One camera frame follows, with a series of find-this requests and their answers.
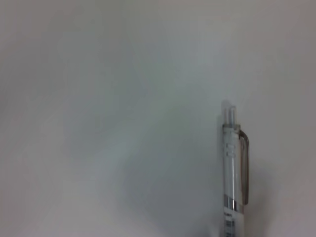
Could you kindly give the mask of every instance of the pen clip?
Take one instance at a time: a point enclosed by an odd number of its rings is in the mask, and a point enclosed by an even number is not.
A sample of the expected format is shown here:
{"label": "pen clip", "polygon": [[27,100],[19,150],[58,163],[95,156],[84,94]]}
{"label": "pen clip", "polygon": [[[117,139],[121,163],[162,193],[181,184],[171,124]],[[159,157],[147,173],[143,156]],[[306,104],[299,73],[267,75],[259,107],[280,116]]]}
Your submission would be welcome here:
{"label": "pen clip", "polygon": [[242,138],[241,149],[241,185],[242,202],[247,205],[249,201],[249,139],[247,135],[240,130],[239,137]]}

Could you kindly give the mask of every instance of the metal band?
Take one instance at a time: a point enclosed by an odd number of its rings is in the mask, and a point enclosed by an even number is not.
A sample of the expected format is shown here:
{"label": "metal band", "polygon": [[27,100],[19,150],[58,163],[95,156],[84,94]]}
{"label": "metal band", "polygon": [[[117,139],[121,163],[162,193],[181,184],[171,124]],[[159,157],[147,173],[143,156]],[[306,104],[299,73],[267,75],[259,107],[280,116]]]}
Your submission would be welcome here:
{"label": "metal band", "polygon": [[224,195],[224,206],[230,210],[243,214],[243,205],[240,205],[238,202],[227,195]]}

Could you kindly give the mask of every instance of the white surface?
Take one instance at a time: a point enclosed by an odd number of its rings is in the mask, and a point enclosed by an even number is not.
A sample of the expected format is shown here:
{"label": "white surface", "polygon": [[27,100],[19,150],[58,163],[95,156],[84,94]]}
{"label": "white surface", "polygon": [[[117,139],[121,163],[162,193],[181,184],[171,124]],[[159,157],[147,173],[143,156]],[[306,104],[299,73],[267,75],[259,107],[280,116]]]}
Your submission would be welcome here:
{"label": "white surface", "polygon": [[0,236],[215,236],[225,100],[250,139],[247,236],[314,236],[315,9],[2,0]]}

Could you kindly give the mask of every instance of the pen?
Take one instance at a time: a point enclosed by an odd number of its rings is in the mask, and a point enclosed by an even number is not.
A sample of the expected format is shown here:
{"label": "pen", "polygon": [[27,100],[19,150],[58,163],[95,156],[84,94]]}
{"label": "pen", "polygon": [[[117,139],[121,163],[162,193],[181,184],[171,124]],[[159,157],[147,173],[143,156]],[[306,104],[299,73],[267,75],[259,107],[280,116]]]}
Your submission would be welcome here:
{"label": "pen", "polygon": [[236,107],[223,124],[224,237],[244,237],[244,206],[249,196],[249,140],[236,122]]}

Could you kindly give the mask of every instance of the clear plastic pen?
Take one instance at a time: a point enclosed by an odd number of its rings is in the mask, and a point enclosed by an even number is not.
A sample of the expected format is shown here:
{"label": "clear plastic pen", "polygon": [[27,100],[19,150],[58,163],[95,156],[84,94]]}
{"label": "clear plastic pen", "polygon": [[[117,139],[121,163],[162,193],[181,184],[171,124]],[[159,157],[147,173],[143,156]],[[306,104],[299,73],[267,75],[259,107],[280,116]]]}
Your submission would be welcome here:
{"label": "clear plastic pen", "polygon": [[249,140],[236,121],[236,107],[223,124],[224,237],[244,237],[244,206],[249,193]]}

